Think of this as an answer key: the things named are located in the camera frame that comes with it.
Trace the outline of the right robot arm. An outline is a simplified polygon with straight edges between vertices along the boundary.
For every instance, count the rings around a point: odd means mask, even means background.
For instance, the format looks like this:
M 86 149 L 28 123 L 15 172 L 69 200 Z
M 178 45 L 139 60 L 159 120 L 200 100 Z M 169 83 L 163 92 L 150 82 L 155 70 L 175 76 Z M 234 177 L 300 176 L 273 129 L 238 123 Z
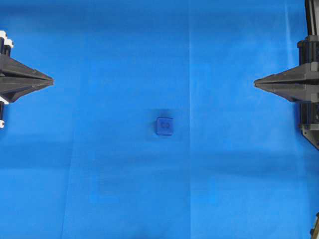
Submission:
M 301 125 L 319 129 L 319 2 L 305 1 L 308 35 L 298 42 L 299 66 L 254 82 L 254 86 L 301 106 Z

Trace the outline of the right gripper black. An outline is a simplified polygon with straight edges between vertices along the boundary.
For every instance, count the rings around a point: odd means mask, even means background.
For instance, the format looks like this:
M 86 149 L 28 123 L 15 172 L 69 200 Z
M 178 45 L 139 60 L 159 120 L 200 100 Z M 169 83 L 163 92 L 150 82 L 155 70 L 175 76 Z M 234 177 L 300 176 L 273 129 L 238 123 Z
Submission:
M 298 43 L 299 66 L 254 82 L 255 87 L 290 102 L 300 102 L 300 125 L 319 130 L 319 41 L 308 36 Z

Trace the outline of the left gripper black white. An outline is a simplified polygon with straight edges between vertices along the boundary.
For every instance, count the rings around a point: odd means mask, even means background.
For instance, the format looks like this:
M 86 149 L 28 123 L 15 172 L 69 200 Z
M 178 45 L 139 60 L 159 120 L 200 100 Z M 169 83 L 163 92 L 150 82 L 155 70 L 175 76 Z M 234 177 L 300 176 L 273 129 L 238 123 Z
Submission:
M 20 97 L 52 86 L 54 80 L 44 73 L 32 69 L 12 58 L 10 52 L 13 41 L 7 33 L 0 31 L 0 72 L 5 76 L 0 78 L 0 127 L 4 128 L 4 106 L 14 103 Z

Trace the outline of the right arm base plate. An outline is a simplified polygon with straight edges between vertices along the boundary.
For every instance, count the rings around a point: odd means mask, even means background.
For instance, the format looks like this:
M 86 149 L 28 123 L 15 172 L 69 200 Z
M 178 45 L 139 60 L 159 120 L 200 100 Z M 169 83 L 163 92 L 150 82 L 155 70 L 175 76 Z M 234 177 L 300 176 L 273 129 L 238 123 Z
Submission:
M 301 133 L 317 150 L 319 149 L 319 124 L 301 124 Z

